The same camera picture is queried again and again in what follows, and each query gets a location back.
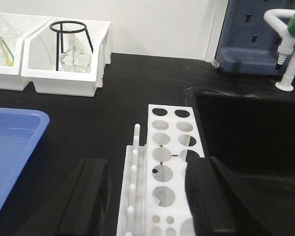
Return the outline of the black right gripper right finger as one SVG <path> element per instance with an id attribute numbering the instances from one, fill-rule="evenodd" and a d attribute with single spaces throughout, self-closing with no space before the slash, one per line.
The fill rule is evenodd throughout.
<path id="1" fill-rule="evenodd" d="M 208 158 L 187 157 L 185 192 L 197 236 L 275 236 L 269 202 L 217 172 Z"/>

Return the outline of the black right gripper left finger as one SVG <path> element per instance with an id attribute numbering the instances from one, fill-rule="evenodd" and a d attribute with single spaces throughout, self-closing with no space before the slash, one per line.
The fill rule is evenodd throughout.
<path id="1" fill-rule="evenodd" d="M 111 192 L 104 159 L 81 159 L 60 189 L 17 236 L 101 236 Z"/>

